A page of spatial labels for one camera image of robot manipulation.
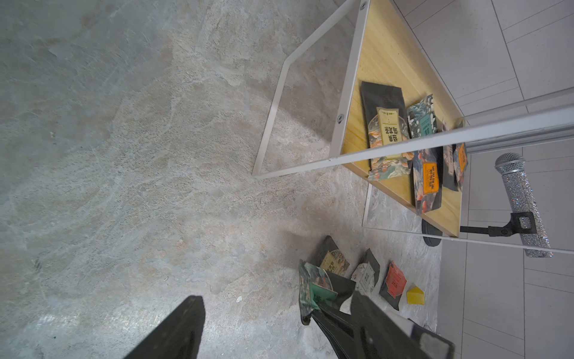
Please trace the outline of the teal label tea bag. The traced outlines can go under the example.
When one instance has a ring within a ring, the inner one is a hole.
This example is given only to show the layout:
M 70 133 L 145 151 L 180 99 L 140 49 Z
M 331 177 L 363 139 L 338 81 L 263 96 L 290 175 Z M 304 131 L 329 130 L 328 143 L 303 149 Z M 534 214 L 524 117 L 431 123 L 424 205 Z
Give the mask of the teal label tea bag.
M 432 94 L 407 109 L 407 121 L 412 139 L 438 133 Z

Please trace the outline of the white label tea bag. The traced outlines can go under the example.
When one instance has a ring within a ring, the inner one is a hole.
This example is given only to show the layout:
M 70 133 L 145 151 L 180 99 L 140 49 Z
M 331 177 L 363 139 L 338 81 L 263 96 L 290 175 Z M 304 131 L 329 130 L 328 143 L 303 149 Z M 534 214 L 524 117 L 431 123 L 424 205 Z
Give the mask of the white label tea bag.
M 370 296 L 376 287 L 380 273 L 381 265 L 372 250 L 368 249 L 351 275 L 351 280 L 356 284 L 355 290 L 364 296 Z

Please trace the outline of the red tea bag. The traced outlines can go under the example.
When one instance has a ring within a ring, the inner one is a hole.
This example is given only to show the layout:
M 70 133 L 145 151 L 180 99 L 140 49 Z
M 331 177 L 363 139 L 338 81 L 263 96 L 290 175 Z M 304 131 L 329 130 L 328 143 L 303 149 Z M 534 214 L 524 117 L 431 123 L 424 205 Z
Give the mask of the red tea bag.
M 399 269 L 394 261 L 391 261 L 379 294 L 394 310 L 399 311 L 399 303 L 406 284 L 407 279 L 405 278 L 404 273 Z

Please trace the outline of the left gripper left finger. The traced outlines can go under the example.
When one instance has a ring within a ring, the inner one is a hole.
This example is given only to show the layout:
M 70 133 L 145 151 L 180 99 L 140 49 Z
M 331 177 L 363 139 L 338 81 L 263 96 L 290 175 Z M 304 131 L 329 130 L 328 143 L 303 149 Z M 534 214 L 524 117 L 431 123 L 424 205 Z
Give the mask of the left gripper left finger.
M 188 296 L 128 355 L 128 358 L 197 358 L 206 311 L 202 296 Z

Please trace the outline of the yellow label tea bag floor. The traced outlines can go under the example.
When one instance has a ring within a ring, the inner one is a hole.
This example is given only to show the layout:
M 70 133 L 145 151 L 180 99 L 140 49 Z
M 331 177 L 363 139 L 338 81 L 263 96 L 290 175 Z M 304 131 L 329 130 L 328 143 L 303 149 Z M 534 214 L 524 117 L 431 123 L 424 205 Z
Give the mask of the yellow label tea bag floor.
M 350 265 L 331 236 L 324 238 L 309 262 L 326 272 L 342 277 L 345 276 Z

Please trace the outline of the green label tea bag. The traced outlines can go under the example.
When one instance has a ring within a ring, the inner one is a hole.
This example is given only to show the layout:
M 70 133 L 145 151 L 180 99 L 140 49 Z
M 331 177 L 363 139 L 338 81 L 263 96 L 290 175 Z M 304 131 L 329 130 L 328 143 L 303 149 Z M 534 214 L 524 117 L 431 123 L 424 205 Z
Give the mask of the green label tea bag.
M 345 301 L 353 296 L 356 282 L 300 260 L 299 309 L 300 321 L 308 325 L 314 311 L 321 306 L 339 311 Z

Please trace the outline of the small orange label tea bag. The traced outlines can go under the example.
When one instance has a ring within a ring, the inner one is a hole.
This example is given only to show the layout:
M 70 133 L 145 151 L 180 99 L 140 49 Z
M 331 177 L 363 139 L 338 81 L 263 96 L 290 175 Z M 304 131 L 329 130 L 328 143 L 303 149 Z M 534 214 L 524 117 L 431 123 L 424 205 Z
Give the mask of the small orange label tea bag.
M 443 186 L 452 191 L 462 191 L 464 173 L 468 166 L 465 143 L 448 144 L 442 148 Z

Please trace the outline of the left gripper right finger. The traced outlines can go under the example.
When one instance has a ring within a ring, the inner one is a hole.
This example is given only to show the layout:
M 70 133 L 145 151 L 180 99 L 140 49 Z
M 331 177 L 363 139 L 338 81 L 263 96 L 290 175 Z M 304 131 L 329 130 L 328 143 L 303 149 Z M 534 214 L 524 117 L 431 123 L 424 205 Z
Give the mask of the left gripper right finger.
M 359 292 L 353 294 L 350 310 L 357 358 L 429 357 L 413 337 L 413 321 L 385 313 Z

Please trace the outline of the yellow label tea bag lower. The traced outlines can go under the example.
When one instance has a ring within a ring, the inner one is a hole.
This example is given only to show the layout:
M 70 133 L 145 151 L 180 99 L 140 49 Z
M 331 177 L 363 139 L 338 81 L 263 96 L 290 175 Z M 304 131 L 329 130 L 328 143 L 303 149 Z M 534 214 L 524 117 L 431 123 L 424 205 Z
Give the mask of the yellow label tea bag lower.
M 410 139 L 402 90 L 398 87 L 362 82 L 363 104 L 370 148 L 397 144 Z M 375 157 L 370 160 L 371 181 L 388 180 L 411 173 L 412 152 Z

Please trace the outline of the yellow wedge block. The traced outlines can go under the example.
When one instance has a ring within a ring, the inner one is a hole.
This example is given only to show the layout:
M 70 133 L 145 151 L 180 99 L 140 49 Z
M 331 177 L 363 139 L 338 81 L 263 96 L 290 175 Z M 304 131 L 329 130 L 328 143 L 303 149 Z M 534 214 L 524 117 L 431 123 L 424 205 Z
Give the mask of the yellow wedge block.
M 409 305 L 425 305 L 425 293 L 415 286 L 407 292 L 407 303 Z

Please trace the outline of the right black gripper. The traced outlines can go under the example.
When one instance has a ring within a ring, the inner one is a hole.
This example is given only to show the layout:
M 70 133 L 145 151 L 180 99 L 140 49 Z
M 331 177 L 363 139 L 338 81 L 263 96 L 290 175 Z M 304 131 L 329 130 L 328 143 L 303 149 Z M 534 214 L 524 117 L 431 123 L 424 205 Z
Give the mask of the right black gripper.
M 320 305 L 312 311 L 312 318 L 320 327 L 338 358 L 358 358 L 354 341 L 354 328 L 350 322 L 351 315 L 337 311 L 330 306 Z M 410 338 L 414 340 L 430 358 L 453 359 L 454 344 L 437 333 L 416 324 L 413 325 Z

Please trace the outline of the glitter microphone on stand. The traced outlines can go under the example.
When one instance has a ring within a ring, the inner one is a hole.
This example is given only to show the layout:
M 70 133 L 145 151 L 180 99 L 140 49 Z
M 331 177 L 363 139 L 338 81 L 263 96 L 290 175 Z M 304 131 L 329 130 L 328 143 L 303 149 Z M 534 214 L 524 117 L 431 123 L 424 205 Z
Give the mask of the glitter microphone on stand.
M 505 153 L 496 160 L 496 170 L 511 205 L 511 219 L 503 227 L 460 227 L 461 233 L 474 233 L 489 237 L 510 237 L 515 234 L 527 248 L 525 255 L 533 258 L 553 256 L 541 214 L 525 172 L 525 161 L 517 153 Z

